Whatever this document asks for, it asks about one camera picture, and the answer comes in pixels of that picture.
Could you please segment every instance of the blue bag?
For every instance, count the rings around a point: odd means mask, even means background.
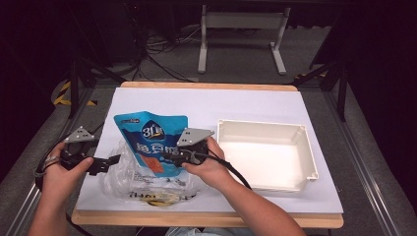
[[[187,116],[159,116],[147,111],[114,116],[120,132],[141,166],[156,177],[173,177],[182,168],[164,159],[162,152],[178,153],[177,142],[188,127]]]

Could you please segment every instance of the white tray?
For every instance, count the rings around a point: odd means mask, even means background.
[[[319,178],[303,125],[220,120],[217,140],[255,190],[297,192]]]

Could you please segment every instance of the dark background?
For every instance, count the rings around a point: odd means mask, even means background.
[[[288,24],[332,26],[339,14],[336,9],[294,7]],[[393,1],[376,9],[378,14],[364,24],[353,47],[348,81],[392,173],[417,209],[415,9]],[[191,5],[142,6],[128,14],[123,3],[2,1],[1,180],[53,111],[51,93],[68,75],[74,58],[87,57],[103,66],[140,60],[144,51],[138,42],[143,42],[147,28],[173,39],[180,28],[198,24],[200,13],[200,6]],[[141,20],[135,27],[133,17]],[[333,32],[336,36],[328,38],[322,51],[334,52],[334,47],[345,45],[350,40],[349,26],[361,25],[359,16],[349,16],[339,24],[346,29]],[[334,57],[330,53],[320,62]]]

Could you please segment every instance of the white table surface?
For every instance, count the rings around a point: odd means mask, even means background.
[[[305,125],[320,178],[298,193],[259,192],[291,213],[343,213],[326,161],[298,91],[117,88],[94,156],[106,157],[123,139],[113,117],[117,114],[149,111],[159,115],[186,115],[189,127],[216,131],[220,119]],[[227,200],[209,188],[185,203],[168,207],[121,203],[103,194],[100,176],[87,175],[77,210],[233,212]]]

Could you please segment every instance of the clear plastic packaging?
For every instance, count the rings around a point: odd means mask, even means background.
[[[142,202],[152,206],[170,206],[188,201],[208,187],[200,177],[182,170],[175,177],[156,177],[147,167],[138,164],[125,140],[110,154],[121,154],[120,161],[102,175],[107,197],[123,202]]]

